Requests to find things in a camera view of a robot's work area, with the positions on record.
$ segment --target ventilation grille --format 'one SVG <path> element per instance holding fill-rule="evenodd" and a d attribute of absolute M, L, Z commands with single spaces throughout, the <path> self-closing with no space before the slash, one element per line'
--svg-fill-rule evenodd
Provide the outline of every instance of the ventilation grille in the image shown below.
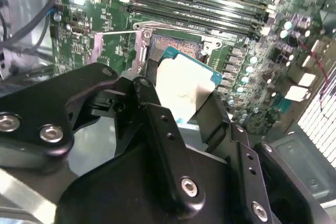
<path fill-rule="evenodd" d="M 314 97 L 298 124 L 314 145 L 336 168 L 336 71 L 330 76 L 320 105 L 320 92 Z"/>

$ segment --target black cable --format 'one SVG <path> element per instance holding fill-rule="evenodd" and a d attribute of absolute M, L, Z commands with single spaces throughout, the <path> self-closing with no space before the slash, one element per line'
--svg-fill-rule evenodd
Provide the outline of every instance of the black cable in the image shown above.
<path fill-rule="evenodd" d="M 50 0 L 43 9 L 23 28 L 16 32 L 11 38 L 0 42 L 0 49 L 12 46 L 14 43 L 19 42 L 22 38 L 28 35 L 38 23 L 47 16 L 47 13 L 53 8 L 56 0 Z"/>
<path fill-rule="evenodd" d="M 17 83 L 19 81 L 30 80 L 31 78 L 34 77 L 51 76 L 53 74 L 54 74 L 54 65 L 43 66 L 40 68 L 30 69 L 28 71 L 21 72 L 15 76 L 10 76 L 6 80 L 0 82 L 0 84 Z"/>
<path fill-rule="evenodd" d="M 1 22 L 1 25 L 2 25 L 3 30 L 4 30 L 3 41 L 5 41 L 7 39 L 8 30 L 7 30 L 7 24 L 6 24 L 4 15 L 2 15 L 1 12 L 0 12 L 0 22 Z"/>
<path fill-rule="evenodd" d="M 49 28 L 49 22 L 50 22 L 50 18 L 49 16 L 46 17 L 46 21 L 41 33 L 40 38 L 38 39 L 38 41 L 36 42 L 35 45 L 33 45 L 31 48 L 20 48 L 20 47 L 8 47 L 7 49 L 12 51 L 12 52 L 16 52 L 18 54 L 28 54 L 28 55 L 36 55 L 36 56 L 42 56 L 40 58 L 44 59 L 44 60 L 48 60 L 48 61 L 52 61 L 52 57 L 45 57 L 47 56 L 47 54 L 42 54 L 40 52 L 38 52 L 38 48 L 40 47 L 40 45 L 43 42 L 44 37 L 46 36 L 47 30 Z"/>
<path fill-rule="evenodd" d="M 12 52 L 16 52 L 18 54 L 29 54 L 26 51 L 27 49 L 25 49 L 25 48 L 10 47 L 8 50 L 10 50 Z M 53 56 L 45 54 L 44 52 L 40 52 L 40 51 L 31 52 L 30 55 L 37 56 L 42 60 L 46 60 L 46 61 L 50 61 L 50 62 L 53 62 L 53 60 L 54 60 Z"/>
<path fill-rule="evenodd" d="M 41 44 L 43 42 L 43 39 L 46 36 L 47 30 L 49 28 L 49 23 L 50 23 L 50 17 L 46 16 L 46 21 L 44 23 L 44 27 L 43 27 L 41 36 L 40 36 L 40 38 L 38 39 L 38 41 L 36 42 L 35 45 L 33 45 L 31 48 L 29 48 L 29 49 L 26 50 L 28 54 L 31 54 L 31 53 L 37 51 L 38 48 L 41 46 Z"/>

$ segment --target motherboard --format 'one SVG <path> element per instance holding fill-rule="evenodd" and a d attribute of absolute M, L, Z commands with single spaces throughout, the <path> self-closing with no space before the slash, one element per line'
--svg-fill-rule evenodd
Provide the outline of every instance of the motherboard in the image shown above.
<path fill-rule="evenodd" d="M 256 134 L 309 98 L 309 68 L 335 47 L 336 0 L 57 0 L 55 8 L 57 74 L 97 61 L 139 73 L 172 46 L 223 74 L 217 92 L 232 120 Z"/>

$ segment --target red wire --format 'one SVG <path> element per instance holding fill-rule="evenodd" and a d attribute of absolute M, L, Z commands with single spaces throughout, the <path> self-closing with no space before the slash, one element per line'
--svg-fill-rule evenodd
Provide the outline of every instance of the red wire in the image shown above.
<path fill-rule="evenodd" d="M 321 92 L 320 92 L 320 98 L 319 98 L 319 101 L 320 101 L 320 109 L 321 109 L 321 112 L 322 112 L 322 111 L 323 111 L 322 101 L 323 101 L 323 98 L 324 98 L 324 93 L 325 93 L 325 91 L 327 90 L 327 87 L 328 87 L 328 85 L 329 85 L 329 83 L 330 83 L 330 81 L 329 81 L 329 77 L 328 77 L 328 74 L 327 74 L 326 70 L 324 69 L 324 67 L 323 67 L 323 65 L 322 65 L 322 63 L 321 63 L 321 61 L 317 58 L 316 53 L 315 53 L 314 51 L 309 50 L 309 48 L 308 48 L 303 42 L 301 42 L 301 41 L 299 41 L 299 42 L 300 42 L 300 46 L 301 46 L 304 50 L 306 50 L 306 51 L 310 51 L 310 52 L 311 52 L 311 55 L 312 55 L 313 58 L 315 59 L 317 65 L 319 66 L 320 70 L 322 71 L 322 73 L 323 73 L 323 75 L 324 75 L 324 84 L 323 84 L 323 87 L 322 87 L 322 89 L 321 89 Z"/>

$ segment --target cable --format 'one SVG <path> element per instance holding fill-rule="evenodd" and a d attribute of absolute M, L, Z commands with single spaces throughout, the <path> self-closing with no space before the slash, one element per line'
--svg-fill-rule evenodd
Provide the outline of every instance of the cable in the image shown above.
<path fill-rule="evenodd" d="M 20 81 L 27 81 L 31 78 L 41 77 L 41 76 L 51 76 L 54 74 L 54 65 L 50 66 L 43 66 L 40 68 L 30 69 L 25 72 L 21 72 L 15 76 L 10 76 L 6 80 L 0 82 L 1 84 L 4 83 L 17 83 Z"/>
<path fill-rule="evenodd" d="M 49 16 L 46 17 L 46 21 L 41 33 L 40 38 L 38 39 L 38 41 L 36 42 L 35 45 L 33 45 L 31 48 L 19 48 L 19 47 L 8 47 L 8 50 L 12 51 L 12 52 L 16 52 L 18 54 L 28 54 L 28 55 L 35 55 L 43 60 L 46 61 L 53 61 L 53 57 L 48 55 L 48 54 L 44 54 L 42 52 L 38 51 L 38 48 L 41 46 L 44 37 L 46 36 L 47 30 L 49 28 L 49 23 L 50 23 L 50 18 Z"/>
<path fill-rule="evenodd" d="M 7 25 L 6 25 L 6 21 L 5 21 L 5 18 L 4 18 L 4 15 L 2 15 L 2 13 L 0 12 L 0 22 L 1 22 L 1 25 L 3 27 L 3 30 L 4 30 L 4 36 L 3 36 L 3 41 L 5 41 L 7 39 Z"/>
<path fill-rule="evenodd" d="M 28 54 L 37 51 L 38 48 L 41 46 L 41 44 L 42 44 L 42 42 L 43 42 L 43 39 L 44 39 L 44 37 L 46 36 L 47 30 L 48 30 L 48 28 L 49 28 L 49 23 L 50 23 L 50 18 L 49 18 L 49 16 L 47 16 L 47 17 L 46 17 L 46 21 L 45 21 L 45 23 L 44 23 L 44 27 L 43 27 L 42 33 L 41 33 L 41 36 L 40 36 L 40 38 L 38 39 L 38 41 L 36 42 L 35 45 L 33 45 L 31 48 L 29 48 L 29 49 L 26 50 L 26 52 L 27 52 Z"/>
<path fill-rule="evenodd" d="M 304 50 L 307 50 L 307 51 L 310 51 L 311 52 L 311 55 L 313 56 L 313 58 L 315 59 L 315 62 L 317 63 L 318 67 L 320 68 L 320 70 L 322 71 L 323 73 L 323 76 L 324 76 L 324 83 L 323 83 L 323 86 L 322 86 L 322 89 L 320 91 L 320 97 L 319 97 L 319 102 L 320 102 L 320 110 L 321 110 L 321 114 L 324 118 L 326 118 L 327 120 L 330 119 L 330 117 L 326 116 L 325 113 L 323 112 L 323 106 L 322 106 L 322 101 L 324 99 L 324 93 L 326 92 L 327 88 L 328 88 L 328 85 L 330 84 L 330 81 L 329 81 L 329 77 L 328 77 L 328 74 L 326 72 L 326 70 L 324 69 L 321 61 L 318 59 L 316 53 L 314 51 L 311 51 L 308 49 L 308 47 L 301 41 L 298 41 L 300 46 L 304 49 Z"/>
<path fill-rule="evenodd" d="M 19 42 L 22 38 L 28 35 L 38 23 L 47 16 L 47 13 L 53 8 L 56 0 L 50 0 L 43 9 L 23 28 L 16 32 L 11 38 L 0 42 L 0 49 L 12 46 L 14 43 Z"/>

